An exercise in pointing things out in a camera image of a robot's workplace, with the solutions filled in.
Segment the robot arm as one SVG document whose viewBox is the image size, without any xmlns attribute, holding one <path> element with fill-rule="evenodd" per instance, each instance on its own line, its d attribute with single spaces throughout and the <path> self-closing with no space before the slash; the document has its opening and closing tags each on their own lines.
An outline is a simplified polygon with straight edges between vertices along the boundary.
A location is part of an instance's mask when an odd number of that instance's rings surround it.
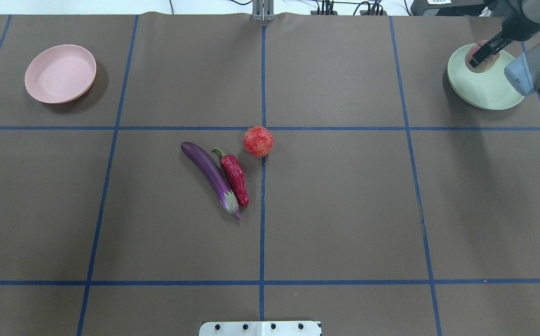
<svg viewBox="0 0 540 336">
<path fill-rule="evenodd" d="M 502 17 L 501 32 L 490 40 L 479 42 L 465 56 L 466 67 L 484 72 L 494 64 L 497 54 L 513 41 L 528 41 L 540 32 L 540 0 L 486 0 L 494 17 Z M 540 42 L 522 53 L 504 69 L 504 74 L 518 93 L 540 96 Z"/>
</svg>

